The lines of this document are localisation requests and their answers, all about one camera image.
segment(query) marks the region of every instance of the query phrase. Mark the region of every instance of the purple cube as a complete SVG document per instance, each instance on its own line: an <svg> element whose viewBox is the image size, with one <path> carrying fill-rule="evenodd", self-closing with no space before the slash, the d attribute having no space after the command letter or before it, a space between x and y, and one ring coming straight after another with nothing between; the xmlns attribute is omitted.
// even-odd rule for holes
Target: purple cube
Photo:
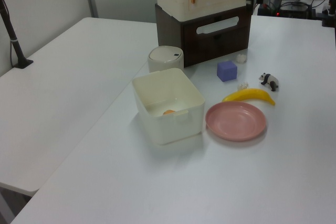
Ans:
<svg viewBox="0 0 336 224"><path fill-rule="evenodd" d="M237 66L232 61L223 61L217 65L217 76L222 81L237 79Z"/></svg>

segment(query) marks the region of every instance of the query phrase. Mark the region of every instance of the black cable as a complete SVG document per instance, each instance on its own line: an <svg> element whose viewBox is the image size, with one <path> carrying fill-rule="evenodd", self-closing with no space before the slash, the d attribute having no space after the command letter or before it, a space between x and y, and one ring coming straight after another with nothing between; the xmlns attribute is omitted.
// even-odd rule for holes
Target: black cable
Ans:
<svg viewBox="0 0 336 224"><path fill-rule="evenodd" d="M10 15L9 15L9 10L8 10L8 7L7 7L7 5L6 5L6 2L5 2L5 0L1 0L3 3L4 3L4 5L5 5L5 7L6 7L6 12L7 12L7 14L8 14L8 19L10 20ZM13 66L13 62L12 62L12 42L10 41L10 44L11 44L11 47L10 47L10 49L9 49L9 59L11 60L10 62L10 65L11 65L11 67L13 68L14 66Z"/></svg>
<svg viewBox="0 0 336 224"><path fill-rule="evenodd" d="M6 7L6 12L7 12L7 14L8 14L8 18L10 19L10 17L9 17L9 10L8 10L7 5L6 5L6 2L5 2L5 0L1 0L1 1L2 1L2 3L4 3L4 5L5 5L5 7Z"/></svg>
<svg viewBox="0 0 336 224"><path fill-rule="evenodd" d="M318 4L318 5L316 5L316 6L313 6L312 8L316 8L316 7L320 6L320 5L322 5L325 1L326 1L326 0L323 0L323 2L322 2L321 4Z"/></svg>
<svg viewBox="0 0 336 224"><path fill-rule="evenodd" d="M10 61L10 62L11 62L10 65L11 65L12 68L13 68L14 66L13 66L13 62L12 62L12 42L10 42L10 43L11 43L11 48L10 48L10 50L9 50L9 58L10 58L10 60L11 60L11 61Z"/></svg>

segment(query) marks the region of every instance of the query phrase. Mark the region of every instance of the banana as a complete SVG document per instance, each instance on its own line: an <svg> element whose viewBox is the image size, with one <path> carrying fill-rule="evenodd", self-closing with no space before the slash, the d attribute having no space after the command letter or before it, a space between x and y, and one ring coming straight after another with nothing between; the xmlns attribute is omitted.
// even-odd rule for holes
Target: banana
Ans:
<svg viewBox="0 0 336 224"><path fill-rule="evenodd" d="M242 89L225 97L222 102L227 101L243 101L247 99L260 99L275 105L275 101L271 96L262 89Z"/></svg>

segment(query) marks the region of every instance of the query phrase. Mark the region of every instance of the panda figurine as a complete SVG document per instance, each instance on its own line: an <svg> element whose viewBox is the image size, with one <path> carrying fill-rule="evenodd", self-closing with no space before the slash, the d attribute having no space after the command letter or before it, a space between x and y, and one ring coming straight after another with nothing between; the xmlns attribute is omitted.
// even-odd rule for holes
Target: panda figurine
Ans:
<svg viewBox="0 0 336 224"><path fill-rule="evenodd" d="M279 87L279 81L277 78L275 78L274 76L272 76L269 73L264 73L259 77L259 80L263 81L261 84L265 85L265 84L269 84L272 88L272 91L276 91L276 88Z"/></svg>

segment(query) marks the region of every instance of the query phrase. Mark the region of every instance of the white table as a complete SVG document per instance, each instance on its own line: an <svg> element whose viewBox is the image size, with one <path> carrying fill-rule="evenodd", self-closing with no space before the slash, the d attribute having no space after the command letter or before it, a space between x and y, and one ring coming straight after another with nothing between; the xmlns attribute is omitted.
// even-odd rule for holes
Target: white table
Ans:
<svg viewBox="0 0 336 224"><path fill-rule="evenodd" d="M204 126L196 136L154 145L129 84L13 224L334 223L334 30L318 21L253 16L243 52L248 61L234 81L221 82L216 65L241 52L184 71L205 97L205 111L245 81L269 91L258 77L274 74L277 104L248 101L264 112L265 134L234 143ZM144 74L147 65L138 76Z"/></svg>
<svg viewBox="0 0 336 224"><path fill-rule="evenodd" d="M85 18L0 78L0 187L32 196L157 47L156 25Z"/></svg>

